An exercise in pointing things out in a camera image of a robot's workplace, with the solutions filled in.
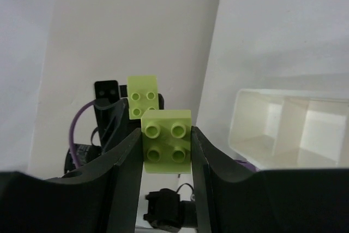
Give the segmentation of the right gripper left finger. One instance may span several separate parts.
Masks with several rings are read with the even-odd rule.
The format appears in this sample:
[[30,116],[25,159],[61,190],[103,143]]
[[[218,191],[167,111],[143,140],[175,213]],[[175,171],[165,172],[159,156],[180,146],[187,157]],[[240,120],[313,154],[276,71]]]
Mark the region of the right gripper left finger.
[[1,173],[1,232],[134,232],[142,133],[61,178]]

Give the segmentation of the lime green lego brick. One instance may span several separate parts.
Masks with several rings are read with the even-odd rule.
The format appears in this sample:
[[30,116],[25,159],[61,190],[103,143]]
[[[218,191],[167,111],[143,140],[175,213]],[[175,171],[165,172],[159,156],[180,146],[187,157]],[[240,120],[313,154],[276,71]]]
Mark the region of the lime green lego brick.
[[147,110],[159,110],[158,82],[155,75],[128,76],[129,119],[137,120]]
[[191,126],[190,110],[147,110],[141,117],[145,172],[191,173]]

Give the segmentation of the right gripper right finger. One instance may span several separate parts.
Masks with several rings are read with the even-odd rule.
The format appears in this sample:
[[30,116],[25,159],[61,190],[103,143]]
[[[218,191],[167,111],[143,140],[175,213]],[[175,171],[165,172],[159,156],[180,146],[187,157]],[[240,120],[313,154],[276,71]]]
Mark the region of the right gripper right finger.
[[191,129],[199,232],[348,232],[348,170],[252,172]]

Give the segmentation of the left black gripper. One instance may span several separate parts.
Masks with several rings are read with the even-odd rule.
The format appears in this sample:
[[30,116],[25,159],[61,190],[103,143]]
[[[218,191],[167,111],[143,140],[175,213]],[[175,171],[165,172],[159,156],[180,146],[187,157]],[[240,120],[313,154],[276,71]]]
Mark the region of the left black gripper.
[[[126,142],[133,132],[140,135],[141,119],[129,119],[127,84],[119,85],[116,80],[97,81],[94,83],[95,99],[84,105],[74,116],[69,128],[69,149],[65,158],[64,173],[67,174],[84,166],[99,156],[119,147]],[[163,96],[159,96],[159,109],[164,109]],[[97,127],[92,131],[90,140],[99,135],[100,145],[74,142],[77,120],[89,107],[93,107]]]

